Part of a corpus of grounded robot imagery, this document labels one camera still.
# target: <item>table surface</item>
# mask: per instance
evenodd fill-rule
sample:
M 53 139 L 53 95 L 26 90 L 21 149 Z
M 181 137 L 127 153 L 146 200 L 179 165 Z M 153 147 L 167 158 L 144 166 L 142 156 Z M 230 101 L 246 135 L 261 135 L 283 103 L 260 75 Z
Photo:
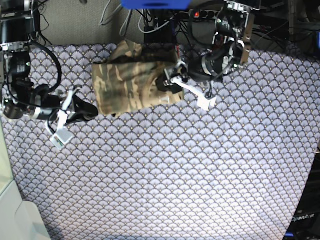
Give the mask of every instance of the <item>table surface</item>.
M 55 46 L 60 89 L 82 85 L 95 103 L 91 64 L 115 48 Z M 31 58 L 32 79 L 53 85 L 49 56 Z M 14 178 L 53 240 L 282 239 L 320 140 L 319 75 L 313 60 L 252 51 L 214 85 L 209 112 L 186 92 L 175 105 L 99 115 L 71 125 L 62 151 L 44 122 L 3 119 Z

